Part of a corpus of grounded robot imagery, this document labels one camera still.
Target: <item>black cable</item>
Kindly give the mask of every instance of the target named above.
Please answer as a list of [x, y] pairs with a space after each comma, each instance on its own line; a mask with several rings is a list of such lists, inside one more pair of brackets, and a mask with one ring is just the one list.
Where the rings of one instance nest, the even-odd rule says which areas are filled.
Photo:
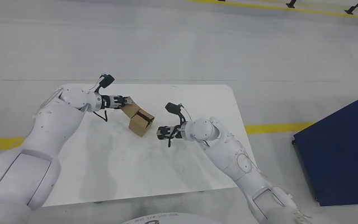
[[208, 142], [207, 142], [207, 141], [203, 141], [203, 142], [205, 142], [206, 146], [210, 147], [210, 145], [208, 144]]
[[107, 122], [108, 121], [108, 117], [107, 117], [107, 110], [105, 110], [105, 117], [106, 118], [104, 118], [104, 117], [102, 117], [101, 115], [99, 115], [98, 113], [96, 113], [96, 112], [93, 112], [94, 114], [96, 114], [97, 116], [99, 116], [100, 118], [102, 118], [105, 122]]
[[179, 113], [178, 116], [179, 116], [179, 119], [180, 119], [180, 125], [182, 125], [183, 123], [186, 122], [186, 119], [185, 119], [185, 117], [184, 117], [184, 115], [182, 113]]
[[176, 132], [178, 131], [178, 128], [180, 128], [181, 127], [181, 125], [175, 125], [174, 126], [174, 129], [173, 129], [173, 131], [172, 131], [172, 133], [170, 134], [170, 136], [168, 137], [168, 148], [170, 148], [170, 146], [171, 146], [171, 139], [172, 138], [174, 138], [174, 133], [176, 134]]
[[99, 92], [100, 88], [101, 88], [101, 86], [98, 86], [98, 87], [96, 88], [95, 92]]

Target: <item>cable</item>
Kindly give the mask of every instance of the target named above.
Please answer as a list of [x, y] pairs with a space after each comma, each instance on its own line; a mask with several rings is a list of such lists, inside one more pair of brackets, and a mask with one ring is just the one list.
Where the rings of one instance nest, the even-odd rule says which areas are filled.
[[172, 131], [172, 133], [170, 134], [170, 136], [168, 137], [168, 148], [170, 148], [171, 146], [171, 139], [174, 138], [174, 136], [179, 132], [179, 128], [181, 127], [181, 125], [175, 125], [174, 129]]
[[[251, 161], [251, 159], [245, 154], [245, 153], [239, 153], [237, 156], [239, 157], [240, 155], [244, 155], [246, 158], [248, 158], [250, 161]], [[245, 173], [245, 174], [248, 174], [249, 172], [251, 172], [251, 170], [252, 170], [252, 161], [251, 161], [251, 163], [250, 163], [250, 169], [248, 170], [248, 171], [244, 171], [242, 168], [241, 168], [241, 166], [239, 165], [239, 162], [236, 160], [236, 164], [237, 164], [237, 166], [239, 167], [239, 169], [243, 172], [243, 173]]]
[[252, 162], [252, 160], [250, 159], [249, 155], [247, 154], [246, 148], [242, 145], [242, 143], [239, 140], [237, 140], [237, 139], [235, 139], [235, 140], [240, 144], [241, 148], [244, 151], [243, 153], [240, 153], [239, 155], [243, 154], [248, 160], [250, 160], [251, 165], [253, 165], [255, 167], [255, 169], [261, 174], [261, 170], [259, 170], [259, 168], [256, 166], [256, 164], [254, 164], [254, 162]]
[[100, 88], [101, 88], [101, 86], [98, 86], [98, 87], [96, 88], [95, 92], [99, 92], [99, 91], [100, 91]]
[[51, 102], [51, 100], [52, 100], [53, 98], [55, 98], [56, 95], [57, 95], [58, 93], [60, 93], [62, 90], [63, 90], [63, 87], [60, 87], [60, 88], [58, 88], [53, 94], [51, 94], [51, 96], [41, 104], [39, 110], [42, 109], [42, 108], [44, 108], [44, 107], [46, 107], [46, 106], [49, 104], [49, 102]]
[[185, 109], [185, 107], [184, 107], [183, 105], [181, 105], [181, 107], [184, 108], [184, 110], [185, 110], [185, 112], [188, 114], [190, 120], [192, 120], [190, 114], [189, 114], [188, 111]]
[[94, 114], [96, 114], [97, 116], [99, 116], [100, 118], [102, 118], [105, 122], [107, 122], [108, 121], [108, 117], [107, 117], [107, 110], [105, 110], [105, 118], [104, 117], [102, 117], [101, 115], [99, 115], [98, 113], [96, 113], [96, 112], [93, 112]]
[[100, 77], [98, 78], [96, 84], [95, 84], [92, 88], [90, 88], [89, 90], [93, 90], [93, 89], [100, 83], [100, 79], [101, 79], [101, 78], [102, 78], [102, 76], [100, 76]]
[[286, 191], [284, 190], [284, 188], [282, 187], [282, 186], [279, 186], [279, 185], [274, 185], [274, 186], [272, 186], [272, 187], [270, 187], [269, 189], [270, 189], [270, 192], [271, 192], [271, 195], [272, 195], [272, 198], [275, 200], [275, 202], [277, 202], [277, 204], [282, 204], [284, 207], [285, 207], [285, 205], [275, 196], [275, 194], [274, 194], [274, 188], [280, 188], [280, 189], [282, 189], [285, 193], [286, 193]]
[[186, 119], [185, 119], [185, 117], [184, 117], [184, 115], [182, 113], [179, 113], [178, 116], [179, 116], [179, 119], [180, 119], [180, 125], [182, 125], [183, 123], [186, 122]]
[[206, 140], [204, 140], [203, 142], [206, 144], [206, 146], [210, 147], [210, 145], [208, 144], [208, 142]]

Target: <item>black post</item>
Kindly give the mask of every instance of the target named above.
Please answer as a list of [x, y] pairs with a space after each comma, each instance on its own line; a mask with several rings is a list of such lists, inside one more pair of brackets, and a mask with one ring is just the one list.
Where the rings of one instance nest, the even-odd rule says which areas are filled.
[[295, 8], [293, 5], [296, 3], [297, 0], [291, 0], [290, 3], [286, 3], [287, 7], [289, 8]]
[[345, 12], [347, 12], [347, 14], [349, 15], [353, 15], [353, 10], [355, 10], [358, 7], [358, 4], [356, 4], [356, 6], [352, 6], [349, 8], [349, 10], [345, 10]]

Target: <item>blue panel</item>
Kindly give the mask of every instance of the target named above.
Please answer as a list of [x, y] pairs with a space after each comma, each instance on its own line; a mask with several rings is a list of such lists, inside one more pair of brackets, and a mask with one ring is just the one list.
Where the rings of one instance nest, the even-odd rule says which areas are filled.
[[294, 137], [319, 204], [358, 204], [358, 101]]

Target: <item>circular joint cover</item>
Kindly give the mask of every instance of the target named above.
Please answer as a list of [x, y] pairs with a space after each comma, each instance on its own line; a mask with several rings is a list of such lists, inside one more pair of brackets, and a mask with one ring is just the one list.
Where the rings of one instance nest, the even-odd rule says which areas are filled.
[[213, 132], [213, 125], [207, 119], [198, 119], [192, 126], [192, 134], [198, 140], [208, 139]]
[[87, 103], [87, 94], [79, 86], [65, 87], [60, 98], [74, 108], [81, 108]]

